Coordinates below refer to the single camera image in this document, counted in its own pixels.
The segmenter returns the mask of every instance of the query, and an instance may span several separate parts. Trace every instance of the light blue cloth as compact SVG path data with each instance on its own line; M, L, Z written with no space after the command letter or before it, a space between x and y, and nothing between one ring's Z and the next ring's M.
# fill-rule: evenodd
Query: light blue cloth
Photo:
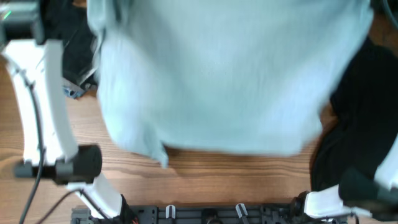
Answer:
M291 156L366 38L369 0L88 1L112 140Z

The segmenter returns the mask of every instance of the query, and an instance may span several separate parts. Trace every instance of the fabric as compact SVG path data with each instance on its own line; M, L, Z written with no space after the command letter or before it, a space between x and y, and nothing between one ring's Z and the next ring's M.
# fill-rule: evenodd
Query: fabric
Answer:
M339 184L354 168L373 180L398 135L398 58L369 39L349 64L331 104L339 122L323 139L312 190Z
M363 0L88 1L98 99L112 140L291 156L373 19Z

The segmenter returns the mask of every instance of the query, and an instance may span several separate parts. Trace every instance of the wood grain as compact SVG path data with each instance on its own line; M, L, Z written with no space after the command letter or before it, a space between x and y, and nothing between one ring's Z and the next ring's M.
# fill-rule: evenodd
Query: wood grain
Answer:
M371 31L372 38L396 50L397 32L388 32L387 29L383 18L377 17ZM17 223L33 180L17 180L12 174L14 163L22 158L23 135L12 85L4 70L1 71L0 223ZM301 154L288 158L168 149L170 167L162 169L157 162L119 150L112 143L93 95L88 94L79 100L67 99L73 133L80 144L100 145L103 171L130 205L289 202L300 192L310 190L310 160L319 139L309 143ZM336 118L330 106L323 110L321 120L325 130L335 124ZM51 181L41 181L27 223L37 221L65 192L63 187ZM79 205L82 203L75 196L66 199L47 223L69 223L71 209ZM363 223L377 222L367 220Z

